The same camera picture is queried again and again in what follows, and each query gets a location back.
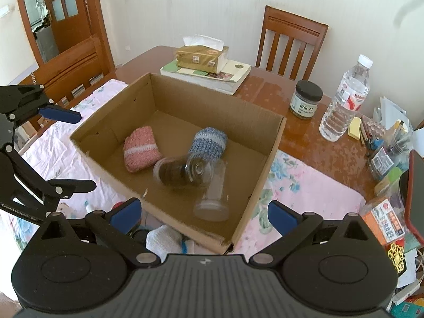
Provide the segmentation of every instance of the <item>jar with black lid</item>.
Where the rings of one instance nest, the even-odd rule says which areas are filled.
[[[318,103],[322,99],[322,89],[308,80],[299,80],[290,102],[290,110],[303,120],[315,115]]]

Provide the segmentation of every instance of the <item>thick book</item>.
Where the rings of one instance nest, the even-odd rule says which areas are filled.
[[[177,66],[174,60],[160,69],[160,73],[197,85],[207,87],[225,94],[233,95],[249,74],[251,66],[229,60],[219,74],[203,72]]]

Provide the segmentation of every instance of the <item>wooden table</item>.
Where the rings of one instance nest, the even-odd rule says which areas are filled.
[[[145,73],[159,73],[160,68],[174,59],[174,48],[156,46],[108,74],[88,92],[74,99],[82,99],[111,78],[131,83]],[[298,119],[290,110],[295,82],[280,75],[252,67],[249,76],[234,96],[250,101],[287,117],[287,124],[279,146],[283,152],[302,160],[307,165],[358,191],[368,201],[374,197],[375,182],[367,169],[365,148],[345,133],[337,142],[324,139],[319,132],[321,118],[331,99],[324,96],[315,116],[308,121]]]

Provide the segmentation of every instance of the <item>bottle label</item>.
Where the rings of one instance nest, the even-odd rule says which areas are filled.
[[[385,174],[388,170],[392,168],[394,164],[392,159],[390,159],[390,157],[387,155],[384,147],[381,147],[381,149],[377,152],[374,158],[372,158],[371,162],[380,175]]]
[[[315,114],[315,111],[318,108],[318,104],[306,103],[294,93],[290,102],[290,107],[294,112],[301,115],[302,117],[309,118]]]
[[[363,219],[381,245],[389,244],[405,235],[405,229],[388,199],[366,213]]]
[[[367,97],[366,95],[360,94],[356,92],[354,89],[352,89],[348,85],[344,76],[342,81],[340,82],[337,92],[339,92],[340,96],[342,97],[348,96],[348,98],[342,102],[342,105],[344,108],[351,111],[358,111],[362,103],[364,102],[365,98]]]

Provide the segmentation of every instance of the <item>wooden door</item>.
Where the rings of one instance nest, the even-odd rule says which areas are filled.
[[[45,0],[51,14],[51,27],[59,52],[90,37],[90,24],[84,0]]]

